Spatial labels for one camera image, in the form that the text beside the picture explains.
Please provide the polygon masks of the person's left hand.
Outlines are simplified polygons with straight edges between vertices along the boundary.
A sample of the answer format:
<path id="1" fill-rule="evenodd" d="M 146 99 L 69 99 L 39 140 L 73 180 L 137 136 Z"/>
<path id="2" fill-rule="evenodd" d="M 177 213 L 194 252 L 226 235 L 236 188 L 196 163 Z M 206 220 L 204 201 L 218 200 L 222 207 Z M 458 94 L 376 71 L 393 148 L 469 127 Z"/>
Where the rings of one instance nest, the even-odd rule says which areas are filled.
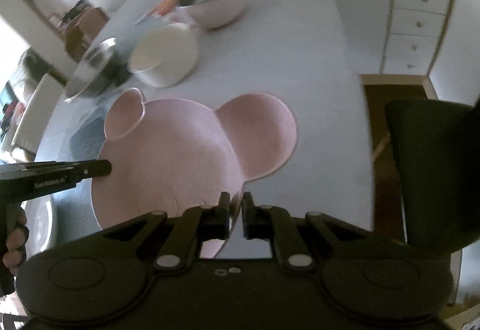
<path id="1" fill-rule="evenodd" d="M 16 276 L 20 266 L 26 260 L 24 245 L 29 239 L 29 231 L 26 226 L 27 217 L 22 207 L 17 207 L 10 216 L 14 218 L 14 228 L 7 235 L 7 253 L 2 257 L 3 264 L 13 276 Z"/>

